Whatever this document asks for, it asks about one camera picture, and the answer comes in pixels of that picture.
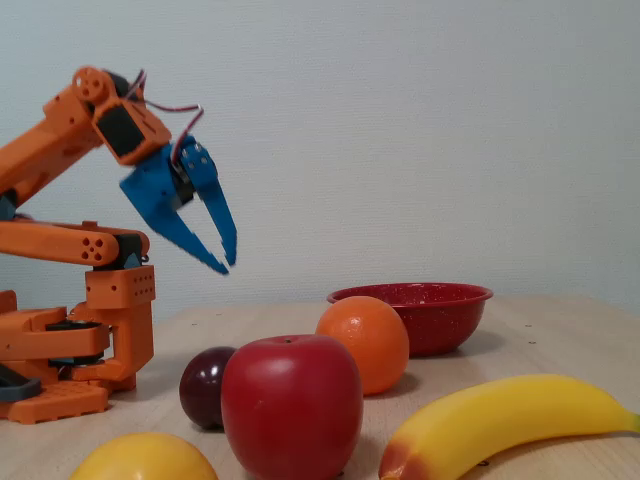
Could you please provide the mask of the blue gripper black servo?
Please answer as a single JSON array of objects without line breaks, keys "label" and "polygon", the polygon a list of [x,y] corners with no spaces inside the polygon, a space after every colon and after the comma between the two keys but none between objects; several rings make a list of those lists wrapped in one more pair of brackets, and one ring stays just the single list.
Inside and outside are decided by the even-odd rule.
[{"label": "blue gripper black servo", "polygon": [[179,214],[196,193],[220,234],[227,263],[235,265],[237,229],[217,167],[198,141],[182,143],[178,166],[171,161],[171,152],[172,144],[166,144],[138,164],[120,182],[121,190],[153,231],[214,271],[227,275],[228,268],[205,247]]}]

